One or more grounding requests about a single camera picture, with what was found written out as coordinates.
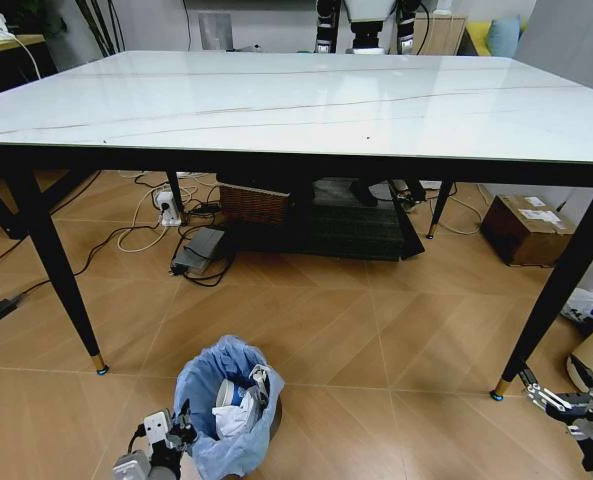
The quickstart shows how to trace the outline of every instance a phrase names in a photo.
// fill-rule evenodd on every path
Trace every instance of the power strip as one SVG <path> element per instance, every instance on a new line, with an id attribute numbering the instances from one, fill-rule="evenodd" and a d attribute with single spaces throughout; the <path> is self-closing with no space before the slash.
<path id="1" fill-rule="evenodd" d="M 163 227 L 180 227 L 182 220 L 178 207 L 176 207 L 176 201 L 174 200 L 174 194 L 169 191 L 158 192 L 154 203 L 160 210 L 160 224 Z"/>

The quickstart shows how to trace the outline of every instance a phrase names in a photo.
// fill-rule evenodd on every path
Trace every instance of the cardboard box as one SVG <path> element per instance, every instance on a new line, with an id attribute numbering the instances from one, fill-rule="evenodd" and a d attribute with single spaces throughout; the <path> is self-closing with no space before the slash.
<path id="1" fill-rule="evenodd" d="M 508 265 L 551 267 L 574 234 L 574 225 L 538 197 L 494 198 L 481 232 Z"/>

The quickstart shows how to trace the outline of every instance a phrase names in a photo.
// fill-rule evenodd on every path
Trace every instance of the cabinet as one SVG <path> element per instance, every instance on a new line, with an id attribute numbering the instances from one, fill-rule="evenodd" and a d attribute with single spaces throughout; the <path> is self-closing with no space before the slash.
<path id="1" fill-rule="evenodd" d="M 461 15 L 429 16 L 429 33 L 421 55 L 456 55 L 463 38 L 467 17 Z M 427 16 L 417 13 L 414 21 L 414 49 L 416 54 L 420 48 L 427 29 Z M 396 53 L 396 29 L 392 31 L 390 52 Z"/>

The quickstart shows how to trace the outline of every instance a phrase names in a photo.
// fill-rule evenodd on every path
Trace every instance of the white paper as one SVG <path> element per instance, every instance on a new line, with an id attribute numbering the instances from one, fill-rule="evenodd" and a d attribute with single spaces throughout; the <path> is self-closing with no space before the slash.
<path id="1" fill-rule="evenodd" d="M 543 220 L 544 222 L 553 223 L 556 225 L 557 228 L 561 230 L 565 230 L 567 227 L 563 225 L 558 215 L 556 215 L 551 210 L 526 210 L 526 209 L 518 209 L 518 211 L 523 215 L 525 218 L 529 218 L 530 220 Z"/>
<path id="2" fill-rule="evenodd" d="M 541 215 L 541 218 L 543 220 L 545 220 L 546 222 L 560 223 L 560 218 L 558 218 L 558 216 L 551 210 L 546 210 L 544 212 L 540 212 L 540 215 Z"/>
<path id="3" fill-rule="evenodd" d="M 526 210 L 523 208 L 518 209 L 521 215 L 525 218 L 529 218 L 530 220 L 543 220 L 541 215 L 542 212 L 538 210 Z"/>
<path id="4" fill-rule="evenodd" d="M 240 407 L 230 405 L 212 408 L 218 438 L 232 438 L 251 431 L 261 413 L 258 395 L 258 387 L 251 387 L 247 389 Z"/>
<path id="5" fill-rule="evenodd" d="M 533 207 L 544 207 L 546 205 L 545 202 L 538 197 L 525 197 L 525 200 L 531 203 Z"/>

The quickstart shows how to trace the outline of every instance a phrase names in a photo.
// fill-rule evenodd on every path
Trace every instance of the shoe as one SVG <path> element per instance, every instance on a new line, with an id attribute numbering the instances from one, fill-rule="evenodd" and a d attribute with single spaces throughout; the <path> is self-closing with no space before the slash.
<path id="1" fill-rule="evenodd" d="M 349 190 L 354 194 L 356 200 L 366 207 L 376 207 L 378 199 L 369 191 L 369 187 L 361 185 L 358 181 L 353 181 L 349 186 Z"/>
<path id="2" fill-rule="evenodd" d="M 418 205 L 422 203 L 417 200 L 414 200 L 410 195 L 399 195 L 398 201 L 403 207 L 403 210 L 405 210 L 405 213 L 413 212 L 414 210 L 416 210 L 416 207 L 418 207 Z"/>

